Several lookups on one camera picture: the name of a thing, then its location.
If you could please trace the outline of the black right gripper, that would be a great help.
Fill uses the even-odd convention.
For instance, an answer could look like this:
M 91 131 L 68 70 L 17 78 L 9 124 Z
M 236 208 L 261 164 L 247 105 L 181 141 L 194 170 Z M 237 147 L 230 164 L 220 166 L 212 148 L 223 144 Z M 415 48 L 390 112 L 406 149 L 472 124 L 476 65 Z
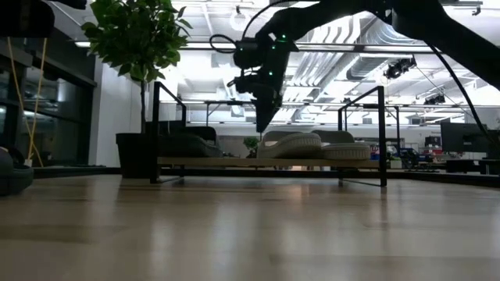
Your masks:
M 273 94 L 279 94 L 283 86 L 288 60 L 292 52 L 298 52 L 298 47 L 293 41 L 278 38 L 270 39 L 270 46 L 266 53 L 265 62 L 261 66 L 251 69 L 241 69 L 241 74 L 234 78 L 234 86 L 240 93 L 258 94 L 254 91 L 255 86 L 270 89 Z M 271 120 L 280 110 L 282 101 L 280 99 L 255 101 L 256 131 L 263 133 L 269 126 Z

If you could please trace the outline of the black metal table frame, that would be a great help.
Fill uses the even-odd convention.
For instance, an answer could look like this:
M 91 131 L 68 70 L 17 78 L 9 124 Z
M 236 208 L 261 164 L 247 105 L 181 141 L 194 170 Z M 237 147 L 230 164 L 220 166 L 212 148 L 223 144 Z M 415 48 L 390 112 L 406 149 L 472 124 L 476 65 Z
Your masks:
M 36 168 L 36 179 L 70 177 L 119 175 L 120 169 L 109 167 L 62 167 Z M 379 179 L 378 171 L 285 171 L 285 170 L 255 170 L 255 169 L 164 169 L 162 176 L 207 176 L 207 177 L 259 177 L 259 178 L 299 178 L 299 179 Z M 500 189 L 500 176 L 471 175 L 459 173 L 420 173 L 420 172 L 386 172 L 388 180 L 419 180 L 434 183 L 450 183 L 476 187 L 491 187 Z

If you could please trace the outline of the black slide sandal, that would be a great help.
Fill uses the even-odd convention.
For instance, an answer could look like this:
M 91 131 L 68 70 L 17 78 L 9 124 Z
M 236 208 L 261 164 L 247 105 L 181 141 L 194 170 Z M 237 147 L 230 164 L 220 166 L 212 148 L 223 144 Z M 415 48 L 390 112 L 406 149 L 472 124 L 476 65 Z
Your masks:
M 34 170 L 24 163 L 20 151 L 0 146 L 0 197 L 20 194 L 34 179 Z
M 170 158 L 222 158 L 216 130 L 210 126 L 187 126 L 159 138 L 159 155 Z

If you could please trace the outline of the black metal background desk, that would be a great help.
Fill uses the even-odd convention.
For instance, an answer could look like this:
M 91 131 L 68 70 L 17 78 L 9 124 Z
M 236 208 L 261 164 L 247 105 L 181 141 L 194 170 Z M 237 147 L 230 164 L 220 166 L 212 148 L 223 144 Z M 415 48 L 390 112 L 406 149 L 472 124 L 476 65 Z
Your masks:
M 205 114 L 205 125 L 209 125 L 209 116 L 217 110 L 221 105 L 238 105 L 238 106 L 243 106 L 243 105 L 253 105 L 251 101 L 239 101 L 239 100 L 225 100 L 225 101 L 204 101 L 206 104 L 206 114 Z M 216 107 L 211 111 L 210 105 L 216 105 Z

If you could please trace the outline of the wooden shelf with black frame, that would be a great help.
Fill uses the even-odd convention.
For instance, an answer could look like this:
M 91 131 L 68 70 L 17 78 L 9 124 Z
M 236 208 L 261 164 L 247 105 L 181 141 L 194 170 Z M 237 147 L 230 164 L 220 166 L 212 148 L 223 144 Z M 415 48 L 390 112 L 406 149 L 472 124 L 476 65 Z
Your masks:
M 156 81 L 153 83 L 152 97 L 152 121 L 149 127 L 148 141 L 151 145 L 147 156 L 150 183 L 161 183 L 159 179 L 161 165 L 196 165 L 196 166 L 333 166 L 340 169 L 370 168 L 379 169 L 379 187 L 385 188 L 388 184 L 386 148 L 383 146 L 381 157 L 376 161 L 372 160 L 327 160 L 309 158 L 164 158 L 159 157 L 159 94 L 164 90 L 174 101 L 181 106 L 182 126 L 187 123 L 187 107 L 175 96 L 163 83 Z

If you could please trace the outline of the black background monitor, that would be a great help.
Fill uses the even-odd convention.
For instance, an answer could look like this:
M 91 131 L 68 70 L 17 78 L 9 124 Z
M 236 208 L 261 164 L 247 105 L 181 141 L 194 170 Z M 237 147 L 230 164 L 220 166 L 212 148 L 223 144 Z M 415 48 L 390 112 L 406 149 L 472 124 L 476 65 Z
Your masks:
M 447 152 L 486 153 L 489 142 L 477 124 L 441 123 L 441 146 Z

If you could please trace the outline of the large black ceiling spotlight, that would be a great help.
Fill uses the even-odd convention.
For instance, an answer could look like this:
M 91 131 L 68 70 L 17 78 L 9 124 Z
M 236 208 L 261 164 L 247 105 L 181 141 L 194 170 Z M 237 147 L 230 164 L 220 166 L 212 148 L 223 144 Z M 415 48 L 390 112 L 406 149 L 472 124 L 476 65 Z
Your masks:
M 384 71 L 384 77 L 389 80 L 397 79 L 415 66 L 416 60 L 414 57 L 409 59 L 398 59 L 396 62 L 388 65 L 388 68 Z

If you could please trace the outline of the small background plant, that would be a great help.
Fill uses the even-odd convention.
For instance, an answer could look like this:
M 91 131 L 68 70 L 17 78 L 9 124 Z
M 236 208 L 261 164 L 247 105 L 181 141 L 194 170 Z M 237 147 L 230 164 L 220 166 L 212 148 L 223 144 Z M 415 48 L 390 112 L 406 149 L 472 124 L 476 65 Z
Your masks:
M 256 158 L 259 148 L 259 140 L 256 137 L 245 137 L 243 145 L 248 149 L 246 158 Z

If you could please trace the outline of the large leafy potted plant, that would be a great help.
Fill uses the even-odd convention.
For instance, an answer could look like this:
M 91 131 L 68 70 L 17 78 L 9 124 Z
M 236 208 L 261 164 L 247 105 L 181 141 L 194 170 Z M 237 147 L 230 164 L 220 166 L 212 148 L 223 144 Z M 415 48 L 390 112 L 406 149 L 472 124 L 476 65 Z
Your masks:
M 90 51 L 119 76 L 128 75 L 140 84 L 141 131 L 118 133 L 120 171 L 126 179 L 147 179 L 151 151 L 146 123 L 146 88 L 164 78 L 161 72 L 180 61 L 180 49 L 188 44 L 192 25 L 184 18 L 185 7 L 172 0 L 93 0 L 96 22 L 81 26 Z

